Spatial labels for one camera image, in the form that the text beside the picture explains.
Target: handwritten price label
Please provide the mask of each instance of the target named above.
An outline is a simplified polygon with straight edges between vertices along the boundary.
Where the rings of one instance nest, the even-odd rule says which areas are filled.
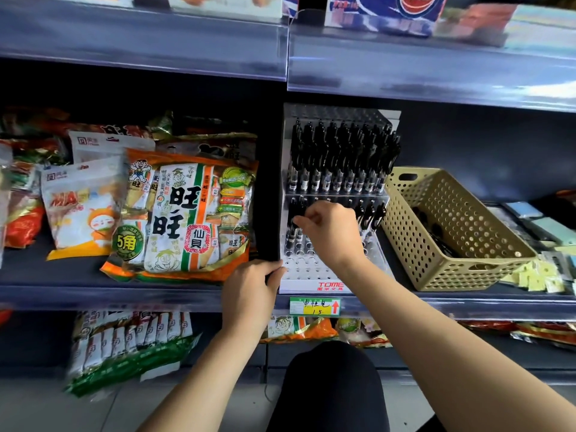
[[[340,299],[290,297],[290,315],[338,317],[340,315]]]

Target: black pants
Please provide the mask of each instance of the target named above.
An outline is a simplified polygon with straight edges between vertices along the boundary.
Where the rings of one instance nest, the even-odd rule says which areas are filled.
[[[378,371],[362,350],[321,343],[292,359],[267,432],[388,432]],[[445,429],[433,416],[419,432]]]

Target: tan plastic basket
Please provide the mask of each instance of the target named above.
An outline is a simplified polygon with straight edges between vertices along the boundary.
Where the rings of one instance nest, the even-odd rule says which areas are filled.
[[[382,222],[398,258],[419,291],[485,290],[536,257],[535,251],[446,171],[394,167]],[[452,258],[424,228],[412,208],[440,225],[442,239],[465,258]]]

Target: tile floor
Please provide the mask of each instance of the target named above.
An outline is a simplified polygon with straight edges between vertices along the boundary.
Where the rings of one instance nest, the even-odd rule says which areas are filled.
[[[132,432],[175,383],[169,378],[128,382],[108,397],[90,401],[64,394],[62,382],[54,379],[0,379],[0,428],[3,432]],[[576,403],[576,386],[555,389]],[[264,431],[279,390],[278,385],[237,385],[220,431]],[[384,394],[392,432],[413,432],[432,415],[415,385],[386,384]]]

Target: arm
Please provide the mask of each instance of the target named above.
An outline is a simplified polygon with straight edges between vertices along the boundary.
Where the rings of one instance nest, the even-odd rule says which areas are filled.
[[[222,288],[222,330],[186,380],[138,432],[217,431],[234,385],[268,324],[285,268],[282,261],[241,265]],[[268,285],[264,276],[270,274]]]
[[[351,209],[317,202],[294,222],[366,304],[448,431],[576,430],[570,402],[368,261]]]

